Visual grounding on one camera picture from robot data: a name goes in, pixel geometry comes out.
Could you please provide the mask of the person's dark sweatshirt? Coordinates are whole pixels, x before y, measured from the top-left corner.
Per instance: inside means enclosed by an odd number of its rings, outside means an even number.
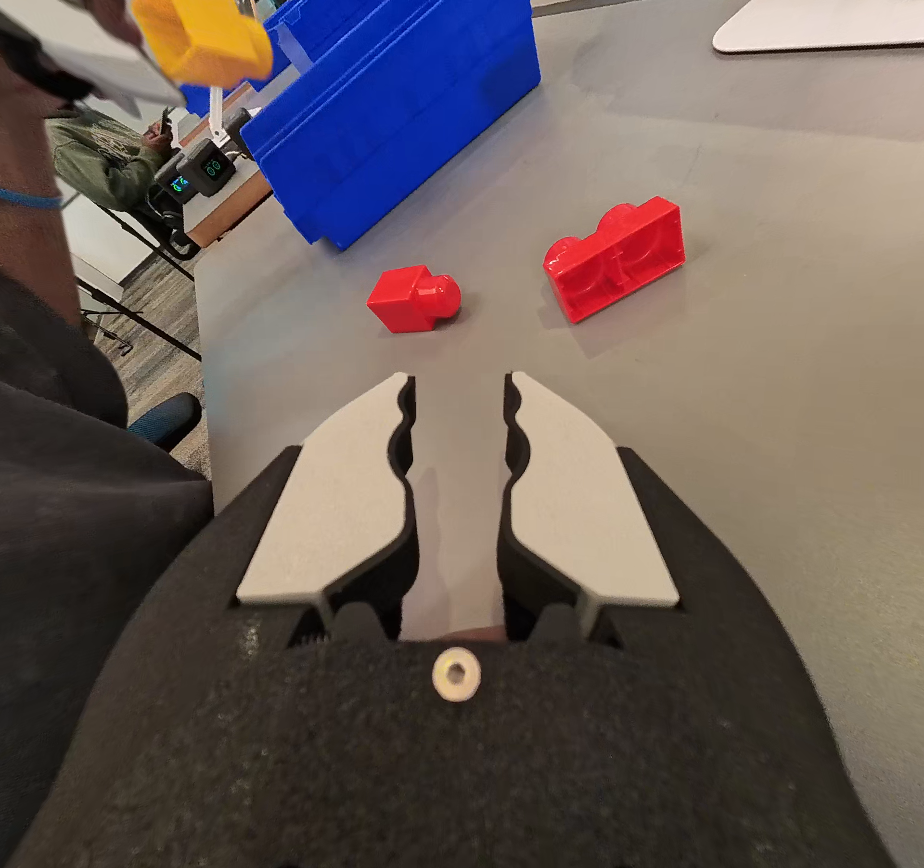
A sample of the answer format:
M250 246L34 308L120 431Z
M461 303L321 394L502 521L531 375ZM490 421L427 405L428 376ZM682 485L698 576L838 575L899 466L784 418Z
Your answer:
M213 517L211 483L128 430L109 360L1 283L1 858L37 816L118 637Z

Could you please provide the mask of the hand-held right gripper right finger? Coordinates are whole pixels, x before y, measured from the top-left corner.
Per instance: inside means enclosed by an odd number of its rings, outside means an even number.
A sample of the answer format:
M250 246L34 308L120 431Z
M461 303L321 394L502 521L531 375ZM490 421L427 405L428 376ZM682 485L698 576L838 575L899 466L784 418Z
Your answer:
M668 570L614 441L522 371L503 378L504 463L496 569L506 639L524 642L551 606L584 638L610 608L678 611Z

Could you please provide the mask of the red double toy block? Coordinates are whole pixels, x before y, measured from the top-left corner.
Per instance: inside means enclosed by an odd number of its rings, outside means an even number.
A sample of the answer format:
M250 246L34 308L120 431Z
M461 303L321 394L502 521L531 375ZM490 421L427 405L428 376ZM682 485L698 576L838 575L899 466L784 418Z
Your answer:
M578 324L685 262L680 208L656 196L614 206L585 238L557 240L542 268L566 319Z

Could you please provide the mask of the brown-edged side table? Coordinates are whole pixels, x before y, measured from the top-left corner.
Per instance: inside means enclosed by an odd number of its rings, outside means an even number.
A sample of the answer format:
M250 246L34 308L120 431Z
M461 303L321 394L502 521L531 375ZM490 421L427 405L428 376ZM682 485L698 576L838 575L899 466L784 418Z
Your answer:
M183 206L186 236L205 249L236 227L271 196L272 189L257 164L242 158L231 179L212 197L197 195Z

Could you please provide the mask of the grey desk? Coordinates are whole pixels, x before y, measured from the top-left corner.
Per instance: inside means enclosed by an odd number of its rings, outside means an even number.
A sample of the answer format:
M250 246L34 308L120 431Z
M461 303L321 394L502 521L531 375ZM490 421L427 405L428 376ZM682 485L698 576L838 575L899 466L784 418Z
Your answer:
M338 252L270 199L196 266L221 509L394 372L417 378L420 574L402 637L500 621L503 377L635 450L733 552L806 663L895 862L922 866L922 50L724 57L748 0L535 20L539 87ZM543 271L618 204L686 262L572 324ZM368 309L424 264L456 317Z

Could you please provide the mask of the black office chair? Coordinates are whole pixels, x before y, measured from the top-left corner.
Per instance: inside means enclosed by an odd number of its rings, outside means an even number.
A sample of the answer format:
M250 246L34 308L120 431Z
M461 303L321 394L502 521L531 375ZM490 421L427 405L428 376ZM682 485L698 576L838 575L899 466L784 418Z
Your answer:
M159 185L148 189L131 210L118 212L96 204L105 215L162 259L191 261L201 247L187 235L182 205Z

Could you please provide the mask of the black device green display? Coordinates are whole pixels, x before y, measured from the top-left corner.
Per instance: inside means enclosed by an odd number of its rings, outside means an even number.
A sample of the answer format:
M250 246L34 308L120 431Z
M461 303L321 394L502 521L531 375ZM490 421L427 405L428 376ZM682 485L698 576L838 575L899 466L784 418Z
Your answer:
M185 158L182 154L174 155L158 169L154 177L154 181L160 189L166 192L173 203L181 207L200 193L189 177L180 172L180 164L184 161Z
M205 139L187 153L184 171L202 197L214 197L236 173L236 166L213 140Z

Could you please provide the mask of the clear plastic sheet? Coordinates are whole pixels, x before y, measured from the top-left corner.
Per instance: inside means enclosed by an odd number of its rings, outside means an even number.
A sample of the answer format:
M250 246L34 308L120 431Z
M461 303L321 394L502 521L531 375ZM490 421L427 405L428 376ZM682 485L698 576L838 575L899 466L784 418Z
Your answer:
M275 33L279 46L291 65L294 65L297 73L303 75L307 73L314 61L308 56L303 45L295 38L294 33L285 22L281 22L276 28Z

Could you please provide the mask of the person's left forearm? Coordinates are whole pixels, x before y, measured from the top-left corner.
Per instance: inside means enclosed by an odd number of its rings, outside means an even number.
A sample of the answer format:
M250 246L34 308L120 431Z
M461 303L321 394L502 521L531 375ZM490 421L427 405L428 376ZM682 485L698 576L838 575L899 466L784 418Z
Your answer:
M66 321L79 322L77 280L58 210L1 201L1 270Z

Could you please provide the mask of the person's left hand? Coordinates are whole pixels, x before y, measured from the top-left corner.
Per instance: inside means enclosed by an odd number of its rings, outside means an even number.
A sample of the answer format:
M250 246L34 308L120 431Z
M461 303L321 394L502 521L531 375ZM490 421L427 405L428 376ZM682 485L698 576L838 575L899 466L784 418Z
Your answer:
M52 198L56 183L45 119L60 107L58 99L25 91L1 97L1 188Z

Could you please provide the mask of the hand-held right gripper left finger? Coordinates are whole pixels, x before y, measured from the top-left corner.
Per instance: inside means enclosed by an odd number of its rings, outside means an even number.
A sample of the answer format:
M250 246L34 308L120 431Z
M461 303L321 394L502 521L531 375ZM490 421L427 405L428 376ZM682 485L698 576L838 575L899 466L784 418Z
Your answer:
M399 619L420 567L408 472L416 379L394 373L304 439L239 585L241 606L350 603Z

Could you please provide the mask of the yellow toy block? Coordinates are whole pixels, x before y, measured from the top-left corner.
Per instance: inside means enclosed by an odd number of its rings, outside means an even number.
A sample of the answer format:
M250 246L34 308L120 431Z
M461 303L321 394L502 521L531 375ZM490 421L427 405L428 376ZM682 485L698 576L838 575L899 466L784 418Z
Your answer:
M242 80L270 77L270 38L235 0L131 0L130 10L158 67L175 84L231 90Z

